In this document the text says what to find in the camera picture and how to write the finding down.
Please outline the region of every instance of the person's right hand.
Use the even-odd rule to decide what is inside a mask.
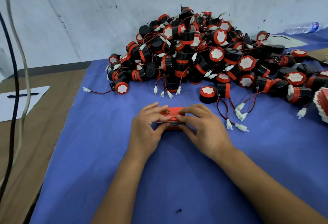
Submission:
[[[194,116],[177,115],[180,122],[196,128],[197,133],[186,125],[179,125],[197,148],[210,159],[217,160],[227,151],[234,149],[222,121],[203,104],[191,105],[180,110]]]

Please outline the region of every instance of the blue tablecloth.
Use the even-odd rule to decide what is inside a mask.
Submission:
[[[310,41],[302,48],[328,47],[328,29],[324,31],[301,35],[302,40]],[[93,61],[82,86],[107,91],[107,64],[107,60]],[[128,147],[131,119],[155,101],[170,107],[199,103],[200,87],[212,83],[183,84],[181,94],[174,94],[172,100],[167,94],[164,98],[153,94],[153,80],[129,85],[126,95],[97,95],[80,88],[52,155],[31,224],[89,223]],[[235,104],[251,94],[232,83]],[[250,105],[248,102],[242,112]],[[214,104],[208,107],[218,114]],[[254,110],[243,121],[249,132],[234,128],[228,133],[234,145],[269,175],[328,217],[328,128],[315,106],[300,120],[299,109],[284,99],[259,95]],[[233,113],[230,119],[240,123]],[[225,173],[184,133],[169,132],[146,163],[132,223],[262,221]]]

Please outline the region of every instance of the forearm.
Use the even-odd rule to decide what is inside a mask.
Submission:
[[[131,222],[135,195],[145,162],[127,152],[92,219],[93,224],[128,224]]]
[[[304,201],[280,185],[235,148],[215,160],[251,201],[267,224],[328,223]]]

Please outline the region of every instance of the pen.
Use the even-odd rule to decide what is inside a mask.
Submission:
[[[18,97],[21,97],[21,96],[27,96],[27,94],[20,94]],[[16,95],[8,95],[7,96],[8,98],[16,98]]]

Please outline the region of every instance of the white cable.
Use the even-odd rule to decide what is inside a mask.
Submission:
[[[30,80],[29,80],[29,72],[28,72],[28,67],[27,67],[27,63],[26,63],[26,58],[25,58],[25,54],[22,48],[22,44],[20,43],[15,25],[14,25],[14,20],[12,18],[12,13],[11,13],[11,6],[10,6],[10,0],[6,0],[6,6],[7,6],[7,12],[8,12],[8,17],[9,17],[9,22],[10,22],[10,27],[12,30],[12,33],[14,34],[19,52],[22,56],[22,61],[23,61],[23,65],[24,65],[24,72],[25,72],[25,82],[26,82],[26,89],[27,89],[27,98],[26,98],[26,103],[25,103],[25,108],[22,114],[22,118],[21,121],[19,123],[19,141],[18,141],[18,147],[16,150],[16,153],[14,155],[14,159],[12,162],[12,168],[14,168],[16,161],[18,159],[20,150],[22,148],[22,144],[23,144],[23,136],[24,136],[24,123],[25,123],[25,117],[27,114],[27,110],[29,109],[30,106],[30,101],[31,101],[31,88],[30,88]]]

